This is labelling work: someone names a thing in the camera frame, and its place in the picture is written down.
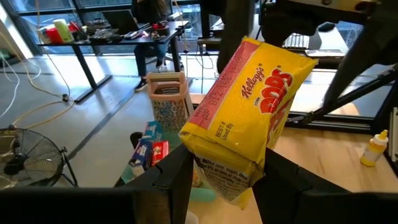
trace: blue box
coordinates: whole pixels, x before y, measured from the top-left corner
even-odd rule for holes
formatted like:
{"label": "blue box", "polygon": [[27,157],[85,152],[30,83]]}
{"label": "blue box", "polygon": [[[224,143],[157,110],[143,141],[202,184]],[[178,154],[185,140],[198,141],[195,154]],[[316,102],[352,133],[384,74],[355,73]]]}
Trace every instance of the blue box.
{"label": "blue box", "polygon": [[132,173],[135,177],[143,174],[150,168],[152,162],[152,142],[141,139],[137,145],[136,151],[130,160]]}
{"label": "blue box", "polygon": [[152,143],[157,141],[163,141],[163,129],[162,125],[158,121],[151,121],[147,123],[145,127],[142,139],[148,140]]}

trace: table leg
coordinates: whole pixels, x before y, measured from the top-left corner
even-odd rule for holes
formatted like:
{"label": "table leg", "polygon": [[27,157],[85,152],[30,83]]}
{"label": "table leg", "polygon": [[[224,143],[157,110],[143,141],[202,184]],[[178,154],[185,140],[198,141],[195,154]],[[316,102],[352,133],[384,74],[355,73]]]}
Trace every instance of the table leg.
{"label": "table leg", "polygon": [[110,78],[112,78],[112,76],[106,75],[101,81],[96,83],[93,74],[91,74],[90,68],[86,63],[83,53],[80,50],[80,47],[78,45],[73,45],[72,48],[91,86],[89,90],[85,91],[82,95],[80,95],[78,98],[75,99],[75,103],[81,103],[83,100],[89,97],[95,90],[104,85]]}
{"label": "table leg", "polygon": [[172,49],[174,71],[179,72],[179,71],[181,71],[181,66],[180,66],[180,56],[178,54],[177,38],[176,37],[173,37],[171,39],[170,47]]}

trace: small box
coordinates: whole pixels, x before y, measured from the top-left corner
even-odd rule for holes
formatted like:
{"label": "small box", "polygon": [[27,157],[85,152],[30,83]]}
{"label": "small box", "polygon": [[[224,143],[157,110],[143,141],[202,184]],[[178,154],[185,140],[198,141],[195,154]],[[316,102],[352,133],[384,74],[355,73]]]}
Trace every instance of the small box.
{"label": "small box", "polygon": [[135,177],[143,174],[150,168],[152,160],[152,143],[141,139],[137,145],[136,151],[132,155],[130,165],[132,166],[132,173]]}
{"label": "small box", "polygon": [[158,121],[148,122],[142,139],[149,140],[152,143],[163,141],[163,129],[160,123]]}
{"label": "small box", "polygon": [[155,142],[153,145],[154,149],[152,150],[152,166],[161,161],[169,154],[169,142],[161,141]]}

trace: cheese grater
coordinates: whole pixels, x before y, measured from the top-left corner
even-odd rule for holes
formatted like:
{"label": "cheese grater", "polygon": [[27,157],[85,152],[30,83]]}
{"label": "cheese grater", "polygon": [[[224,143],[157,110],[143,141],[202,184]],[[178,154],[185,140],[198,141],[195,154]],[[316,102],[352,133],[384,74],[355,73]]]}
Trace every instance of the cheese grater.
{"label": "cheese grater", "polygon": [[155,120],[165,132],[178,133],[193,114],[184,73],[150,73],[147,81]]}

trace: sneaker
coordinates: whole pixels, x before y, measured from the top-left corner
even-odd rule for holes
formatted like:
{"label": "sneaker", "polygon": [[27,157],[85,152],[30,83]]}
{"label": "sneaker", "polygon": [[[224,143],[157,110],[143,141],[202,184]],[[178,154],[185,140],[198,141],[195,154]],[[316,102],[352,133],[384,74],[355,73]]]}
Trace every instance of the sneaker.
{"label": "sneaker", "polygon": [[134,91],[141,91],[148,85],[146,79],[141,79],[138,85],[134,88]]}
{"label": "sneaker", "polygon": [[159,69],[164,63],[164,58],[158,58],[156,61],[156,69]]}

